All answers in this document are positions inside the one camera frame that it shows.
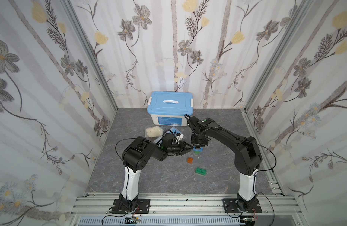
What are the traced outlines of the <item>blue lego brick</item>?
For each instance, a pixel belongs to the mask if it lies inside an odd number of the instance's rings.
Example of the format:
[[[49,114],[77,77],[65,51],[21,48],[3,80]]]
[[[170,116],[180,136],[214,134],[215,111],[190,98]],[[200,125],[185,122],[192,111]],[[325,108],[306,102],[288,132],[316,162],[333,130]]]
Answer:
[[[202,152],[203,151],[203,147],[195,147],[193,148],[194,151],[197,151],[197,152]]]

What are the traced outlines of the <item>orange lego brick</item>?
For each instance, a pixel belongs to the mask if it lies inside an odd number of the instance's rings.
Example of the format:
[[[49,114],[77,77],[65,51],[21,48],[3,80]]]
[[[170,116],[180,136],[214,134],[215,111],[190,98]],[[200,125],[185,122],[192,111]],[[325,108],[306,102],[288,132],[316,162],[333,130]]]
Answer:
[[[188,158],[187,158],[187,162],[188,162],[188,163],[190,163],[190,164],[192,164],[192,162],[193,162],[193,158],[188,157]]]

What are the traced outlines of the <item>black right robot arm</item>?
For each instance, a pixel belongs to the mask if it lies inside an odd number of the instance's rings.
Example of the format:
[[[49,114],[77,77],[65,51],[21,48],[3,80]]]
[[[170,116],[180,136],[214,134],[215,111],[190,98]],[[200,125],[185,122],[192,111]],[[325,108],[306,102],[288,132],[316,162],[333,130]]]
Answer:
[[[208,146],[209,139],[214,138],[233,151],[235,155],[234,166],[240,173],[237,207],[241,212],[252,209],[257,200],[256,174],[263,160],[256,139],[237,135],[220,126],[211,118],[199,120],[195,116],[187,114],[184,116],[192,131],[191,144],[195,148]]]

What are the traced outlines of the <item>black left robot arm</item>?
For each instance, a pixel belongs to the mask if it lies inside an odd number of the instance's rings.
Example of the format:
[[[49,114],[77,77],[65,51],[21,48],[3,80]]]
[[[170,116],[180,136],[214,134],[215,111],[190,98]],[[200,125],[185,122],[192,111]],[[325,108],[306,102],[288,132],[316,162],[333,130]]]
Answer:
[[[120,206],[127,212],[139,207],[138,184],[141,171],[151,158],[160,162],[170,156],[182,156],[193,150],[194,146],[182,141],[171,130],[163,133],[158,141],[145,137],[131,138],[133,141],[122,153],[121,160],[125,167],[124,188],[119,195]]]

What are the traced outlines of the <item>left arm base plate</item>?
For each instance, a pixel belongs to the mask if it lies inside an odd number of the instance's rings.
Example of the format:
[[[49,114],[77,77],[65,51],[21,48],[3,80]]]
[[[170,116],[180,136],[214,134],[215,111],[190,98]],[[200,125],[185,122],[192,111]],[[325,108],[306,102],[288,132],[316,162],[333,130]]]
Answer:
[[[140,214],[148,214],[150,212],[150,207],[150,199],[137,199],[132,201],[130,204],[127,201],[115,199],[112,207],[109,208],[109,213],[126,214],[137,211]]]

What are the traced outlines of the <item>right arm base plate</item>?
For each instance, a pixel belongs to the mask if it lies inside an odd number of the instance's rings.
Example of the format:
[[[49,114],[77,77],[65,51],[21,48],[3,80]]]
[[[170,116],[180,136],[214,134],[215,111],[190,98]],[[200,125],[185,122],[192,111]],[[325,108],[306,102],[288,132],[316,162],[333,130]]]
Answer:
[[[224,198],[222,199],[225,213],[262,213],[262,208],[259,201],[253,198],[250,201],[237,198]]]

